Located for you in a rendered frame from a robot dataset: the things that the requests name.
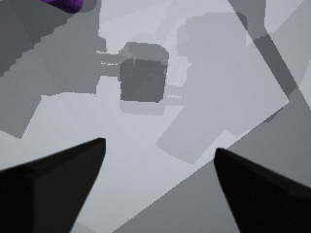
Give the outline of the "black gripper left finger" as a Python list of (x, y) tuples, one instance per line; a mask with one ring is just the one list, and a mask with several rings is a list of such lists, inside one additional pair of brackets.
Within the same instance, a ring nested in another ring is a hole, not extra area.
[(105, 154), (96, 138), (0, 170), (0, 233), (70, 233)]

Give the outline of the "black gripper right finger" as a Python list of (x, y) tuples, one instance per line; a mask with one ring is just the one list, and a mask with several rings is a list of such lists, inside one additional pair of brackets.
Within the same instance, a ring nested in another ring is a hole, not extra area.
[(223, 148), (214, 165), (240, 233), (311, 233), (311, 187)]

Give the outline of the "purple cylinder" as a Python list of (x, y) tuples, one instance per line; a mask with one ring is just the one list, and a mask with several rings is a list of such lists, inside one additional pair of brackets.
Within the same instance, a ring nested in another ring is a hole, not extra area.
[(84, 4), (84, 0), (41, 0), (58, 9), (68, 13), (75, 14), (78, 13)]

